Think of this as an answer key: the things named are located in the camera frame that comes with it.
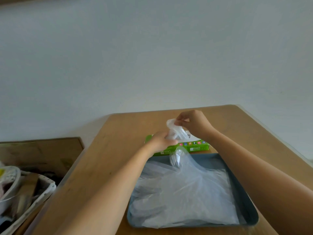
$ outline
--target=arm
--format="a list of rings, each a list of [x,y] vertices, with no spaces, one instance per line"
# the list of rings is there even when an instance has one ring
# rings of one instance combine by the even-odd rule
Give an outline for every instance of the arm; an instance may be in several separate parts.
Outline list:
[[[69,221],[58,235],[113,235],[125,213],[129,198],[148,158],[177,140],[165,139],[167,132],[156,133],[119,169]]]
[[[175,122],[209,142],[279,234],[313,234],[313,191],[218,132],[201,111]]]

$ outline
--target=wooden table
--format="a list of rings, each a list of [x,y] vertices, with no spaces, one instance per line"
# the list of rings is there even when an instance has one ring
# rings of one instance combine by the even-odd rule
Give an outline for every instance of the wooden table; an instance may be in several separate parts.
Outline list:
[[[287,146],[234,105],[200,108],[211,124],[246,149],[313,189],[313,168]],[[64,186],[50,205],[33,235],[52,235],[65,217],[84,204],[110,175],[118,170],[143,144],[144,138],[166,130],[166,120],[183,110],[165,110],[111,115],[81,157]],[[124,216],[118,235],[137,234],[277,234],[264,217],[255,227],[135,229]]]

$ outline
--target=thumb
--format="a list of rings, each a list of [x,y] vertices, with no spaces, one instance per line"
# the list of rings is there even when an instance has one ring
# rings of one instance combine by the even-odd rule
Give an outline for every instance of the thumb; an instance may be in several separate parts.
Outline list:
[[[177,126],[182,126],[182,127],[188,127],[189,122],[188,121],[184,121],[184,120],[176,120],[174,122],[175,125]]]
[[[169,146],[178,144],[178,141],[176,139],[167,139],[166,141]]]

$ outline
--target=cardboard box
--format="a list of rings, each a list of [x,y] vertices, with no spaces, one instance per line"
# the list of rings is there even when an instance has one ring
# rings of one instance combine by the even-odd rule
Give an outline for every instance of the cardboard box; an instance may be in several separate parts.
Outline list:
[[[37,168],[64,177],[83,151],[80,138],[0,143],[0,161],[8,166]]]
[[[197,138],[189,133],[189,131],[186,131],[186,133],[189,136],[189,139],[181,139],[178,140],[178,144],[174,146],[169,146],[166,150],[155,153],[154,156],[166,156],[170,155],[171,153],[175,152],[176,148],[178,146],[183,146],[185,149],[188,150],[188,152],[198,152],[198,151],[205,151],[209,150],[210,145],[203,141],[200,138]],[[145,143],[148,142],[152,138],[153,134],[150,134],[146,137]]]

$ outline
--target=white wall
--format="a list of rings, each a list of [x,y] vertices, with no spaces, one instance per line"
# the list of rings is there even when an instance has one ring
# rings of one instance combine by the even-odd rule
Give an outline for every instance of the white wall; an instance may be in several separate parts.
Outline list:
[[[39,0],[0,7],[0,141],[106,115],[240,104],[313,159],[312,0]]]

